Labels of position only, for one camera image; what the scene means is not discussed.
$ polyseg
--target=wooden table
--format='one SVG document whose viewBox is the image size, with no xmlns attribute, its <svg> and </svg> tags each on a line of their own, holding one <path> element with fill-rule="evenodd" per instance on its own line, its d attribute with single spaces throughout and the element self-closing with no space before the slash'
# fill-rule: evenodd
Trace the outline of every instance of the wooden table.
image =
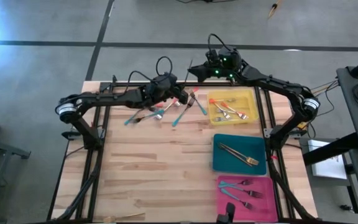
<svg viewBox="0 0 358 224">
<path fill-rule="evenodd" d="M 98 91 L 99 84 L 100 82 L 84 82 L 82 90 Z M 244 89 L 200 87 L 196 94 L 206 108 L 209 91 L 236 88 Z M 122 90 L 123 88 L 116 88 L 114 92 Z M 288 100 L 274 93 L 271 97 L 277 123 L 283 123 L 291 115 Z M 145 212 L 145 215 L 120 222 L 216 221 L 215 181 L 219 173 L 211 169 L 213 135 L 221 133 L 262 137 L 260 123 L 258 120 L 251 124 L 212 126 L 208 116 L 194 106 L 182 117 L 178 126 L 173 128 L 172 122 L 182 109 L 168 110 L 161 121 L 148 119 L 136 125 L 125 126 L 124 121 L 135 110 L 124 106 L 111 108 L 94 221 L 113 215 L 141 212 Z M 84 119 L 90 123 L 93 115 L 94 109 L 89 110 Z M 67 153 L 81 146 L 82 140 L 73 141 L 69 144 Z M 317 216 L 301 151 L 285 146 L 283 156 L 291 190 L 307 211 Z M 77 195 L 85 157 L 86 151 L 82 150 L 66 159 L 52 218 L 61 215 Z M 282 192 L 280 198 L 286 214 Z"/>
</svg>

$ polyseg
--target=teal plastic tray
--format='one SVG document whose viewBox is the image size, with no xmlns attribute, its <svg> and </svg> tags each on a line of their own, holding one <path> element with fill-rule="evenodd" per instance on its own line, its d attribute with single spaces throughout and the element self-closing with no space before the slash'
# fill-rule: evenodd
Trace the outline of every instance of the teal plastic tray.
<svg viewBox="0 0 358 224">
<path fill-rule="evenodd" d="M 223 143 L 245 156 L 258 160 L 259 165 L 248 166 L 226 150 L 220 149 L 218 143 Z M 215 134 L 213 147 L 212 168 L 215 171 L 235 174 L 266 175 L 265 141 L 263 138 Z"/>
</svg>

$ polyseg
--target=gray concrete floor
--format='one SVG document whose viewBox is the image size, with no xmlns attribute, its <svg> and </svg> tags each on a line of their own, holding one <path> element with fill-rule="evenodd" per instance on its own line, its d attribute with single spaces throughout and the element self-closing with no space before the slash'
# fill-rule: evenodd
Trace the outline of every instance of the gray concrete floor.
<svg viewBox="0 0 358 224">
<path fill-rule="evenodd" d="M 274 2 L 116 0 L 104 41 L 205 44 L 214 32 L 227 44 L 358 47 L 358 1 L 285 0 L 268 21 Z M 107 3 L 0 0 L 0 40 L 96 42 Z M 0 45 L 0 140 L 32 151 L 28 161 L 14 159 L 7 170 L 9 184 L 0 192 L 0 218 L 6 217 L 8 223 L 46 219 L 67 144 L 60 133 L 69 128 L 53 109 L 61 97 L 81 90 L 93 49 Z M 184 79 L 190 59 L 194 58 L 193 65 L 203 63 L 205 52 L 103 47 L 93 80 L 110 80 L 112 75 L 127 80 L 132 70 L 153 77 L 155 62 L 163 55 L 173 60 L 174 74 Z M 339 67 L 358 64 L 358 52 L 241 50 L 241 54 L 263 73 L 310 87 L 333 80 Z M 317 136 L 337 138 L 353 132 L 340 89 L 329 97 L 336 109 L 313 122 Z M 324 97 L 321 102 L 321 112 L 330 109 Z M 321 218 L 358 220 L 337 208 L 347 201 L 346 189 L 313 186 L 313 195 Z"/>
</svg>

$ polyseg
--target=yellow plastic tray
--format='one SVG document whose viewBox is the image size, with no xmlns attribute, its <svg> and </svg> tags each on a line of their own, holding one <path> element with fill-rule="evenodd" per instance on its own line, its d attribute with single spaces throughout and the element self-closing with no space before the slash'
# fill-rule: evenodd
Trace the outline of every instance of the yellow plastic tray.
<svg viewBox="0 0 358 224">
<path fill-rule="evenodd" d="M 235 102 L 229 102 L 228 99 L 236 99 Z M 225 102 L 228 106 L 240 113 L 245 113 L 248 118 L 240 119 L 237 114 L 229 113 L 230 120 L 226 120 L 223 113 L 217 112 L 217 107 L 213 103 L 209 103 L 209 99 L 224 100 L 217 104 L 224 110 L 229 110 L 221 105 Z M 254 100 L 253 90 L 230 90 L 230 91 L 211 91 L 208 93 L 208 114 L 212 125 L 242 124 L 252 123 L 259 118 L 258 111 Z M 223 118 L 224 121 L 215 121 L 214 118 Z"/>
</svg>

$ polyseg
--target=pink plastic tray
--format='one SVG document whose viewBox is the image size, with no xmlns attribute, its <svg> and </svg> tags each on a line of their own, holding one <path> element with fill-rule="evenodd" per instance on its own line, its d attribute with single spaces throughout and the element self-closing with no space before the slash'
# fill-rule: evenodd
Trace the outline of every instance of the pink plastic tray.
<svg viewBox="0 0 358 224">
<path fill-rule="evenodd" d="M 242 203 L 231 198 L 230 196 L 221 192 L 218 187 L 221 181 L 226 183 L 239 183 L 243 180 L 253 180 L 251 185 L 237 184 L 236 187 L 240 187 L 244 190 L 255 190 L 263 193 L 263 198 L 253 198 L 245 192 L 225 187 L 230 193 L 242 200 L 243 202 L 249 202 L 253 206 L 253 210 L 248 210 Z M 217 188 L 217 211 L 218 214 L 226 213 L 226 205 L 228 202 L 233 203 L 236 206 L 236 212 L 234 214 L 235 220 L 247 220 L 255 222 L 277 222 L 277 212 L 274 200 L 273 182 L 269 177 L 250 177 L 250 176 L 219 176 L 216 184 Z"/>
</svg>

